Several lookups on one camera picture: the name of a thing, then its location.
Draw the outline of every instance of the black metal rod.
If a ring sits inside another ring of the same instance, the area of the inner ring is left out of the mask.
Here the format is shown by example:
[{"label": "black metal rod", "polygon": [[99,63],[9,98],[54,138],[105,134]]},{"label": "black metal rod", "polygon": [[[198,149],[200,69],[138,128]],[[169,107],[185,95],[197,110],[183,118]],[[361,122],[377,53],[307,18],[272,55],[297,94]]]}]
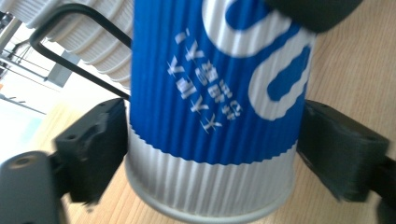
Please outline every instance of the black metal rod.
[{"label": "black metal rod", "polygon": [[46,37],[46,35],[67,15],[69,14],[83,14],[90,17],[96,21],[99,25],[109,31],[114,35],[120,42],[122,42],[128,48],[132,47],[132,39],[126,35],[122,30],[120,30],[116,25],[109,21],[106,17],[100,14],[98,11],[84,6],[82,4],[68,4],[55,9],[55,11],[50,14],[44,23],[38,27],[33,34],[30,36],[30,45],[40,54],[47,57],[50,60],[62,65],[63,67],[70,69],[71,71],[87,78],[89,81],[111,91],[125,100],[129,101],[129,94],[119,90],[118,88],[106,83],[99,77],[85,71],[84,69],[78,67],[77,65],[70,63],[63,57],[57,55],[51,50],[47,49],[41,44],[41,40]]}]

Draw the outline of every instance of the wood grain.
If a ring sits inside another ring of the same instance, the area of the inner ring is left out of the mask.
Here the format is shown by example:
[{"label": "wood grain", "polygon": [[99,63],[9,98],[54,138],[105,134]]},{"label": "wood grain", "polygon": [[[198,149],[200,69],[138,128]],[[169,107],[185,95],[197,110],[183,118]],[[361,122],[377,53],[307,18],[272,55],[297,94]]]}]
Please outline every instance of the wood grain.
[{"label": "wood grain", "polygon": [[[396,1],[365,0],[339,26],[320,35],[307,98],[330,105],[396,142]],[[114,97],[74,77],[43,121],[31,149],[52,151],[58,133],[99,102]],[[392,145],[389,155],[396,157]],[[276,212],[254,223],[375,223],[378,197],[339,203],[296,158],[296,187]],[[145,205],[132,191],[123,165],[90,213],[64,199],[70,223],[180,223]]]}]

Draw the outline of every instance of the cup base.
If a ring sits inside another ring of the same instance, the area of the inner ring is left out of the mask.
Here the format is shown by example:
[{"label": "cup base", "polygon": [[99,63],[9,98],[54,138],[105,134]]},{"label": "cup base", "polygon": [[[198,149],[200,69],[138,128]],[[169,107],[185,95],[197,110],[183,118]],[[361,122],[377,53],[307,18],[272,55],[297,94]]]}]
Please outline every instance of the cup base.
[{"label": "cup base", "polygon": [[288,188],[286,192],[281,194],[277,199],[275,199],[272,203],[267,204],[261,209],[258,209],[254,212],[237,215],[237,216],[228,216],[228,217],[203,217],[197,216],[194,214],[189,214],[172,208],[164,203],[159,202],[155,198],[153,198],[150,194],[148,194],[143,186],[139,183],[138,179],[134,176],[132,172],[132,166],[130,163],[129,156],[125,157],[125,170],[128,181],[132,186],[134,192],[142,199],[146,204],[150,207],[154,208],[158,212],[165,214],[174,219],[188,222],[188,223],[247,223],[251,221],[255,221],[260,219],[261,217],[265,217],[275,211],[278,207],[280,207],[285,201],[289,198],[292,190],[294,189],[294,179],[292,181],[291,188]]}]

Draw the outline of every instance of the cup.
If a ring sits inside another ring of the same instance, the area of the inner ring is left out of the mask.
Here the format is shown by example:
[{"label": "cup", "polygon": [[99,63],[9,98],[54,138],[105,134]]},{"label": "cup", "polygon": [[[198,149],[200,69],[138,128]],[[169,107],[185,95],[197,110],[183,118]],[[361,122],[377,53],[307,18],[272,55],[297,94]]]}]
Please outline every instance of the cup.
[{"label": "cup", "polygon": [[262,0],[136,1],[126,173],[154,209],[245,223],[284,203],[315,35]]}]

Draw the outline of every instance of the corrugated paper cup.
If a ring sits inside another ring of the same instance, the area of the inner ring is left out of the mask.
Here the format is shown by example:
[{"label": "corrugated paper cup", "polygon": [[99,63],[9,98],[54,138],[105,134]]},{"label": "corrugated paper cup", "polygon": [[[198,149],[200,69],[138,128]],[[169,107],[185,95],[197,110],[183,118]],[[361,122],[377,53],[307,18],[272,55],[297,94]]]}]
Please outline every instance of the corrugated paper cup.
[{"label": "corrugated paper cup", "polygon": [[315,35],[262,0],[136,1],[128,178],[176,219],[244,223],[293,188]]}]

